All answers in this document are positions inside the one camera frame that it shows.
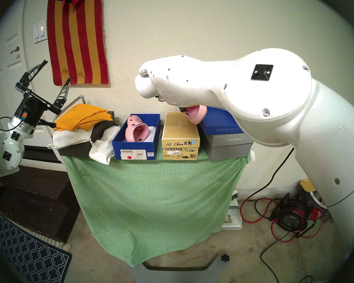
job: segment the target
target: metal stand base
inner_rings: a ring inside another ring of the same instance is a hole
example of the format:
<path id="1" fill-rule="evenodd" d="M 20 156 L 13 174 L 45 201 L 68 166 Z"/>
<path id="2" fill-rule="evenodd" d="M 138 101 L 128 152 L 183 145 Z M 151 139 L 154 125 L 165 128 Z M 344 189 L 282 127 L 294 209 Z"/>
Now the metal stand base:
<path id="1" fill-rule="evenodd" d="M 188 283 L 217 282 L 222 272 L 227 268 L 227 255 L 217 256 L 208 266 L 198 268 L 163 268 L 139 264 L 130 268 L 136 283 Z"/>

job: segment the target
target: tan shoe box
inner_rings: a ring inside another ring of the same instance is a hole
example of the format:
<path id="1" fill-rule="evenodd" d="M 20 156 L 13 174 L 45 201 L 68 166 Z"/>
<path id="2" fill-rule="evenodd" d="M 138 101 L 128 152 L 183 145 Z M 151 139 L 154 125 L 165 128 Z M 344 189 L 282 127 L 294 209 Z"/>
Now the tan shoe box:
<path id="1" fill-rule="evenodd" d="M 197 160 L 198 129 L 182 112 L 168 111 L 162 135 L 165 160 Z"/>

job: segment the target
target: pink crocs clog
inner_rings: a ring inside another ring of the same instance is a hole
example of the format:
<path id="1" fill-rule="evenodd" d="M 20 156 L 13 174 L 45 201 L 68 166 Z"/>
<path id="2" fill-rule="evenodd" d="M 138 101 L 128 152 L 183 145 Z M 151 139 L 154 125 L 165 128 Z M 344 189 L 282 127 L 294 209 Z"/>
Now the pink crocs clog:
<path id="1" fill-rule="evenodd" d="M 189 118 L 189 120 L 197 125 L 199 124 L 207 113 L 207 106 L 205 105 L 196 105 L 192 107 L 187 107 L 184 114 Z"/>
<path id="2" fill-rule="evenodd" d="M 125 132 L 127 142 L 143 142 L 147 138 L 148 132 L 148 126 L 142 123 L 137 115 L 129 116 Z"/>

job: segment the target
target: dark wooden cabinet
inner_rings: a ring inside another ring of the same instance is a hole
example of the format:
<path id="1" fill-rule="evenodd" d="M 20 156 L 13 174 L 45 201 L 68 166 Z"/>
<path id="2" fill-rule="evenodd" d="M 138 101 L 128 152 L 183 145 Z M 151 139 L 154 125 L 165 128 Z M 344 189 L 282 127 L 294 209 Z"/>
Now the dark wooden cabinet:
<path id="1" fill-rule="evenodd" d="M 0 182 L 5 187 L 1 212 L 34 232 L 67 242 L 80 206 L 66 172 L 20 166 Z"/>

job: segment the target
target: white door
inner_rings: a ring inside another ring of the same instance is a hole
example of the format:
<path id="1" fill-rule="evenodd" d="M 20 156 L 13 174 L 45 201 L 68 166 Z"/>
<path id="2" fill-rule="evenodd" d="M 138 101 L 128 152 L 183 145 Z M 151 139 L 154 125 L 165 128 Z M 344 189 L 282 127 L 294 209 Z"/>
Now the white door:
<path id="1" fill-rule="evenodd" d="M 15 0 L 0 20 L 0 117 L 12 117 L 23 99 L 15 85 L 27 71 L 22 35 L 24 2 Z M 8 121 L 0 120 L 3 129 L 8 129 Z M 43 126 L 37 127 L 32 139 L 24 140 L 24 145 L 30 146 L 47 147 L 50 143 L 50 134 Z"/>

